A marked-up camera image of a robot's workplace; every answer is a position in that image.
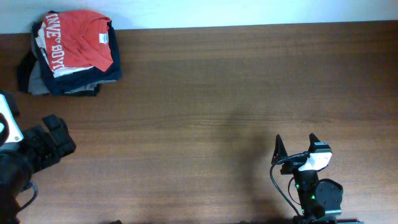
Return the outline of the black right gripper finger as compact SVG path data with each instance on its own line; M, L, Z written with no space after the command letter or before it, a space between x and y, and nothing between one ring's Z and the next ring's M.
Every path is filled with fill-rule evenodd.
M274 148L274 153L272 156L271 164L274 165L274 164L278 163L279 161L285 159L287 156L288 156L287 151L285 150L285 146L282 141L282 138L278 134L275 137L275 148Z
M314 133L309 134L309 140L310 140L310 146L308 148L309 152L315 152L320 148L320 146L318 145L320 140L316 137Z

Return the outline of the orange printed t-shirt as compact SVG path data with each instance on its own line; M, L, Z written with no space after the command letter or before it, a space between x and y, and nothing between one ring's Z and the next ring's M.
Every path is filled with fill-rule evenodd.
M61 38L67 67L93 66L104 72L113 63L108 35L110 21L109 17L90 10L49 12L39 29L47 31L47 52L55 45L50 38Z

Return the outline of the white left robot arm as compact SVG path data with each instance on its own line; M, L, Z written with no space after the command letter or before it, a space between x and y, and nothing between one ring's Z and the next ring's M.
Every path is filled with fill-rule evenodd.
M16 101L1 91L1 223L19 223L17 214L37 197L32 175L75 152L76 144L66 122L54 115L41 125L21 131L15 121L20 115Z

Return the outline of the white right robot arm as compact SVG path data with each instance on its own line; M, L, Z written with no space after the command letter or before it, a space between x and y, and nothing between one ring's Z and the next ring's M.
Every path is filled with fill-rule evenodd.
M332 158L332 150L327 142L322 142L313 133L309 134L310 145L307 151L288 155L283 140L275 137L275 149L271 160L269 175L274 187L293 208L293 223L359 223L359 220L339 220L343 201L343 186L331 179L319 179L318 173L325 169ZM290 184L295 184L300 210L294 205L291 195L283 193L273 170L281 166L282 175L291 175Z

